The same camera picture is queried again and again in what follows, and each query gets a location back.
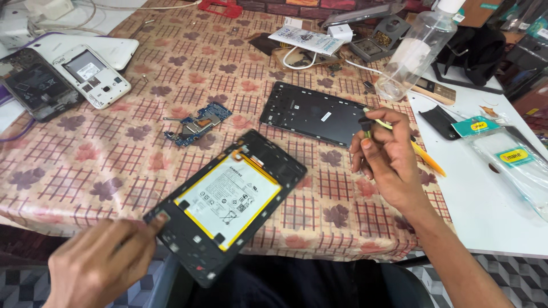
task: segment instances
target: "hand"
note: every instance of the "hand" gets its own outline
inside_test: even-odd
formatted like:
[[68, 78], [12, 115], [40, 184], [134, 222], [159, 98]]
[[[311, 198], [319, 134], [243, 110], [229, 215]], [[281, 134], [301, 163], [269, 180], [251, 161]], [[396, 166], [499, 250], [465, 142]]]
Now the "hand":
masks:
[[372, 139], [364, 138], [362, 131], [356, 133], [349, 149], [352, 172], [361, 169], [369, 180], [374, 178], [384, 199], [404, 215], [417, 206], [431, 208], [420, 184], [409, 117], [388, 108], [368, 111], [366, 116], [392, 123], [393, 131], [375, 123]]
[[147, 273], [164, 225], [139, 229], [105, 219], [59, 247], [49, 258], [52, 290], [44, 308], [104, 308]]

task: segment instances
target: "spray bottle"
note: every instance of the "spray bottle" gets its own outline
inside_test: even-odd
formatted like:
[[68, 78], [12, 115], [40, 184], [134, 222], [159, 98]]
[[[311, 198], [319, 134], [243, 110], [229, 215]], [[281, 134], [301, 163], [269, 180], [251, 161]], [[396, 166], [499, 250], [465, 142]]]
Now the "spray bottle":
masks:
[[411, 29], [375, 84], [386, 100], [401, 100], [456, 33], [455, 13], [466, 0], [441, 0], [433, 12], [417, 15]]

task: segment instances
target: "checkered tablecloth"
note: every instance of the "checkered tablecloth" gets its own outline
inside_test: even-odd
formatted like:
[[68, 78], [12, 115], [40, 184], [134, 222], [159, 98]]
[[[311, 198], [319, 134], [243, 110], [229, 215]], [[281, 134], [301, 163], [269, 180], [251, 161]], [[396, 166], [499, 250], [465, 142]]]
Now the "checkered tablecloth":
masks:
[[[145, 6], [179, 5], [149, 1]], [[104, 110], [87, 102], [49, 123], [35, 124], [0, 150], [0, 215], [32, 230], [72, 236], [100, 218], [141, 217], [221, 150], [250, 128], [308, 167], [306, 178], [244, 248], [246, 253], [297, 258], [400, 259], [419, 246], [415, 231], [379, 195], [375, 182], [350, 172], [346, 149], [259, 123], [275, 81], [284, 81], [371, 107], [388, 106], [410, 116], [407, 99], [388, 102], [364, 94], [369, 72], [344, 65], [283, 73], [274, 59], [246, 37], [272, 33], [283, 16], [244, 11], [236, 19], [196, 7], [140, 10], [111, 33], [137, 34], [140, 46], [125, 78], [132, 91]], [[372, 63], [381, 69], [386, 59]], [[233, 115], [187, 148], [164, 139], [176, 122], [217, 101]], [[29, 121], [21, 115], [3, 134], [13, 136]], [[433, 170], [417, 157], [432, 206], [452, 227]]]

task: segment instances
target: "black bag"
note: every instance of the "black bag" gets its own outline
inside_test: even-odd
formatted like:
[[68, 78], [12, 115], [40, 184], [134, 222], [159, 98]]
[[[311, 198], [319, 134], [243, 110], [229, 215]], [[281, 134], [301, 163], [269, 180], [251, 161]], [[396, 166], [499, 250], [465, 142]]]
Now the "black bag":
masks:
[[464, 68], [466, 76], [477, 86], [484, 86], [496, 73], [504, 56], [506, 37], [499, 31], [459, 27], [437, 57], [445, 64], [444, 75], [452, 65]]

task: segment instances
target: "circuit board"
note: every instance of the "circuit board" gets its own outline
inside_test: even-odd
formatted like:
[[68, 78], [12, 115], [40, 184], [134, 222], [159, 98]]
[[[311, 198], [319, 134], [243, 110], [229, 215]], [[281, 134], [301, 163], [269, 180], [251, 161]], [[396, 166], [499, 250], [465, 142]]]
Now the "circuit board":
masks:
[[181, 119], [182, 131], [174, 133], [165, 131], [164, 136], [178, 146], [189, 146], [201, 136], [207, 134], [212, 127], [228, 118], [232, 112], [218, 102], [211, 102], [207, 107], [198, 110], [198, 117], [190, 115]]

